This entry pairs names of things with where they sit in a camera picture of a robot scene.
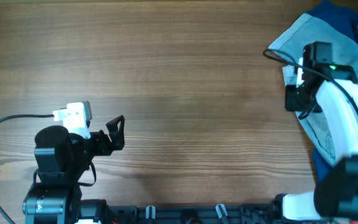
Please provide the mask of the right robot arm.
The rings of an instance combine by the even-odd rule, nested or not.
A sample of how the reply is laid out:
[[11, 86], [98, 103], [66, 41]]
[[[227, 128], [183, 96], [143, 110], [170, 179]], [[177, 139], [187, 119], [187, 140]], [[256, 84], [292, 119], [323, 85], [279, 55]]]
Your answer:
[[298, 112], [299, 119], [325, 115], [336, 161], [313, 191], [279, 195], [272, 215], [298, 222], [358, 221], [358, 78], [352, 67], [333, 63], [330, 43], [306, 45], [302, 60], [295, 65], [296, 83], [286, 87], [285, 108]]

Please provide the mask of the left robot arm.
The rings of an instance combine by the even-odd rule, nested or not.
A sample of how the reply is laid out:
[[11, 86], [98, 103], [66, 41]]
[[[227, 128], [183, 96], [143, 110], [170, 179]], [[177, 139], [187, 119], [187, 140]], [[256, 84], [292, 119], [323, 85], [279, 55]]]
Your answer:
[[84, 171], [95, 171], [93, 158], [110, 156], [125, 145], [125, 118], [106, 123], [108, 133], [92, 132], [89, 138], [63, 126], [49, 126], [35, 136], [34, 172], [22, 210], [26, 223], [117, 223], [105, 200], [82, 200]]

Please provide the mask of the dark blue garment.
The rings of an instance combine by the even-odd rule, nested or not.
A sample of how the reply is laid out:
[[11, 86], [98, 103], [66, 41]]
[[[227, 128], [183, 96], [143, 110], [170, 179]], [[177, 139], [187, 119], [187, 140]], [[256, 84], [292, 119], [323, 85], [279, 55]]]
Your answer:
[[307, 14], [327, 22], [338, 32], [358, 44], [358, 13], [347, 7], [337, 6], [329, 0], [323, 0]]

